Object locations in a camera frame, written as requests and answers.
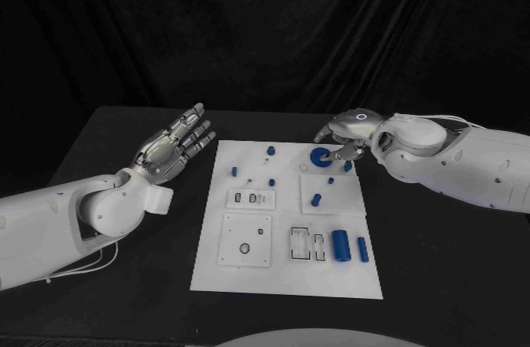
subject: robotic hand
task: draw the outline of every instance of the robotic hand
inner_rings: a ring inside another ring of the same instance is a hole
[[[111,244],[116,253],[116,241],[137,228],[145,211],[167,214],[173,190],[158,184],[178,175],[216,137],[211,132],[198,139],[209,121],[191,130],[203,113],[198,103],[152,135],[129,168],[115,175],[0,199],[0,290],[90,271],[52,274]],[[95,229],[89,238],[80,235],[79,220]]]
[[[430,119],[465,123],[445,129]],[[314,142],[332,134],[344,147],[319,158],[355,160],[370,147],[390,175],[466,203],[530,213],[530,136],[485,129],[455,116],[394,114],[363,108],[334,117]]]

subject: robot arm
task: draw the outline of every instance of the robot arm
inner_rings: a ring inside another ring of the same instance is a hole
[[[445,129],[432,119],[466,124]],[[344,147],[321,157],[355,160],[370,147],[390,175],[487,208],[530,213],[530,136],[485,129],[453,116],[394,114],[370,110],[337,115],[314,142],[332,134]]]
[[[201,103],[144,143],[129,168],[0,199],[0,290],[52,273],[114,244],[139,225],[144,212],[167,214],[173,190],[162,188],[216,134],[191,130]],[[83,238],[79,221],[96,234]]]

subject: black table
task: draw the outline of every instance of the black table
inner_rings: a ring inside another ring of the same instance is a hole
[[[102,107],[50,185],[115,173],[180,110]],[[331,116],[206,111],[219,139],[311,142]],[[190,291],[216,141],[167,186],[115,263],[0,292],[0,333],[216,344],[291,328],[355,329],[426,346],[530,343],[530,224],[357,162],[383,300]]]

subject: blue ring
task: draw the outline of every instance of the blue ring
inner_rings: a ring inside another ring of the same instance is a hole
[[[328,150],[325,148],[322,148],[321,146],[318,148],[314,148],[311,150],[311,155],[309,155],[309,158],[311,158],[311,162],[312,164],[317,166],[317,167],[327,167],[330,164],[331,164],[331,161],[321,161],[319,160],[319,157],[324,155],[324,154],[328,154]]]

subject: large blue cylinder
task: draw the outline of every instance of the large blue cylinder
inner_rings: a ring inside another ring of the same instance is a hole
[[[350,243],[348,243],[348,234],[345,230],[335,230],[331,232],[331,236],[334,239],[334,259],[335,261],[350,261]]]

